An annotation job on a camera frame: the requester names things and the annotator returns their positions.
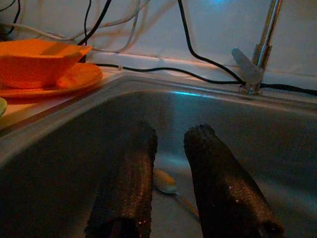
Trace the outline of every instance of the stainless steel sink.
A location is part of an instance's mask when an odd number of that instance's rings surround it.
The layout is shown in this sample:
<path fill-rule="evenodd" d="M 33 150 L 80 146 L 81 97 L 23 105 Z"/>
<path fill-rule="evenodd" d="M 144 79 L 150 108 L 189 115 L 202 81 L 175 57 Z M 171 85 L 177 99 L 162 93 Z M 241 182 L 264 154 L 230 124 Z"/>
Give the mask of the stainless steel sink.
<path fill-rule="evenodd" d="M 84 237 L 117 135 L 140 119 L 158 133 L 155 166 L 172 174 L 193 204 L 183 136 L 209 123 L 257 181 L 286 236 L 316 237 L 316 104 L 137 74 L 1 132 L 0 237 Z M 151 237 L 202 237 L 181 203 L 153 196 Z"/>

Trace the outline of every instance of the faucet handle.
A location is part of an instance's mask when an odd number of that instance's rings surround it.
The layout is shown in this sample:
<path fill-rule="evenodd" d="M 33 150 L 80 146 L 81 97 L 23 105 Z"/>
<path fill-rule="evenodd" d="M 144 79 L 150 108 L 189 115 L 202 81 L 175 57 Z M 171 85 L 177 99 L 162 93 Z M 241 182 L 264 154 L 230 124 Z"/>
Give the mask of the faucet handle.
<path fill-rule="evenodd" d="M 262 81 L 264 74 L 263 69 L 252 63 L 238 48 L 233 48 L 231 53 L 241 69 L 243 81 L 250 85 L 256 85 Z"/>

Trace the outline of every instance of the spoon handle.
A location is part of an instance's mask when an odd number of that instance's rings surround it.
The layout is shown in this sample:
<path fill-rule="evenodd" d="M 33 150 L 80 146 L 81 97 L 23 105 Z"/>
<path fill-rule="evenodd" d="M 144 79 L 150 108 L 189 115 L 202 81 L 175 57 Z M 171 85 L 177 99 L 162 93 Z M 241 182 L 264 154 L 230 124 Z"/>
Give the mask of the spoon handle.
<path fill-rule="evenodd" d="M 195 216 L 199 219 L 199 214 L 198 211 L 196 210 L 196 208 L 190 203 L 190 201 L 188 201 L 185 197 L 183 197 L 182 195 L 180 195 L 179 193 L 175 194 L 190 210 L 193 214 L 195 214 Z"/>

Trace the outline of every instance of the green plate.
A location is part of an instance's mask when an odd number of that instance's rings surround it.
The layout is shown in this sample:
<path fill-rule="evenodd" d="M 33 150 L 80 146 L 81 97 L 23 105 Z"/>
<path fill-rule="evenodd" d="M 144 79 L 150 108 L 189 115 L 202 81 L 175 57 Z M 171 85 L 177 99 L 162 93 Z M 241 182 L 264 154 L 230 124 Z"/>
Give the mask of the green plate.
<path fill-rule="evenodd" d="M 6 100 L 3 98 L 0 98 L 0 117 L 4 114 L 5 110 L 6 110 Z"/>

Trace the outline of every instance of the black cable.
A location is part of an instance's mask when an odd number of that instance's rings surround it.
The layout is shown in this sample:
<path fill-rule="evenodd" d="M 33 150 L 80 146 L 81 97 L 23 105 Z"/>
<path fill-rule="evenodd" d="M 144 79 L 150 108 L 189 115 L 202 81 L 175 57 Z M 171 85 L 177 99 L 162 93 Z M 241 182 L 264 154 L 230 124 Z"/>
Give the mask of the black cable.
<path fill-rule="evenodd" d="M 101 12 L 97 22 L 95 23 L 94 27 L 92 28 L 92 30 L 89 32 L 89 34 L 87 36 L 85 36 L 84 39 L 82 39 L 77 45 L 81 46 L 82 44 L 84 44 L 94 33 L 95 31 L 98 29 L 98 27 L 100 26 L 100 23 L 102 22 L 102 20 L 105 17 L 105 14 L 108 11 L 109 5 L 111 3 L 112 0 L 107 0 L 107 2 L 105 3 L 105 6 L 103 8 L 103 11 Z"/>
<path fill-rule="evenodd" d="M 85 21 L 84 21 L 84 31 L 85 31 L 85 45 L 87 45 L 87 18 L 88 18 L 88 14 L 89 14 L 89 11 L 90 11 L 90 7 L 91 7 L 91 0 L 89 0 L 89 4 L 88 4 L 88 8 L 87 8 L 87 11 L 86 11 L 86 15 L 85 15 Z"/>
<path fill-rule="evenodd" d="M 104 66 L 104 67 L 114 67 L 114 68 L 119 68 L 118 65 L 116 64 L 108 64 L 108 63 L 97 63 L 97 66 Z M 157 68 L 131 68 L 131 67 L 126 67 L 123 66 L 123 69 L 126 70 L 130 70 L 130 71 L 135 71 L 135 72 L 153 72 L 153 71 L 159 71 L 159 70 L 171 70 L 171 71 L 176 71 L 176 72 L 181 72 L 181 73 L 185 73 L 188 74 L 190 76 L 193 76 L 195 78 L 198 78 L 202 81 L 208 82 L 208 83 L 214 83 L 214 84 L 240 84 L 239 82 L 236 81 L 214 81 L 214 80 L 210 80 L 204 77 L 201 77 L 197 74 L 194 74 L 192 72 L 188 72 L 186 70 L 183 69 L 179 69 L 179 68 L 172 68 L 172 67 L 157 67 Z"/>
<path fill-rule="evenodd" d="M 9 7 L 11 7 L 15 3 L 15 0 L 13 0 L 9 6 L 6 6 L 5 8 L 0 9 L 0 11 L 7 10 Z"/>
<path fill-rule="evenodd" d="M 261 83 L 261 88 L 273 88 L 273 89 L 279 89 L 279 90 L 285 90 L 285 91 L 291 91 L 291 92 L 307 93 L 310 95 L 317 96 L 317 90 L 299 88 L 299 87 L 295 87 L 292 85 L 286 85 L 286 84 Z"/>
<path fill-rule="evenodd" d="M 179 5 L 179 10 L 180 10 L 180 14 L 182 16 L 182 21 L 183 21 L 183 25 L 184 25 L 184 30 L 185 30 L 185 35 L 186 35 L 186 41 L 187 41 L 187 46 L 188 46 L 188 49 L 190 51 L 190 53 L 197 59 L 199 60 L 202 60 L 202 61 L 205 61 L 205 62 L 208 62 L 208 63 L 211 63 L 219 68 L 221 68 L 222 70 L 226 71 L 227 73 L 229 73 L 231 76 L 233 76 L 239 83 L 241 84 L 245 84 L 245 82 L 237 75 L 235 74 L 234 72 L 232 72 L 230 69 L 228 69 L 227 67 L 211 60 L 211 59 L 208 59 L 208 58 L 205 58 L 205 57 L 202 57 L 200 55 L 198 55 L 193 47 L 192 47 L 192 44 L 191 44 L 191 41 L 190 41 L 190 36 L 189 36 L 189 30 L 188 30 L 188 26 L 187 26 L 187 22 L 186 22 L 186 16 L 185 16 L 185 12 L 184 12 L 184 6 L 183 6 L 183 3 L 182 3 L 182 0 L 178 0 L 178 5 Z"/>
<path fill-rule="evenodd" d="M 18 0 L 18 12 L 17 12 L 16 15 L 15 15 L 15 18 L 14 18 L 13 23 L 16 23 L 16 22 L 17 22 L 17 20 L 18 20 L 18 18 L 19 18 L 19 15 L 20 15 L 20 12 L 21 12 L 21 2 L 20 2 L 20 0 Z M 9 35 L 9 34 L 12 33 L 13 30 L 14 30 L 14 26 L 12 26 L 11 29 L 10 29 L 7 33 L 4 33 L 4 34 L 2 34 L 2 35 Z"/>

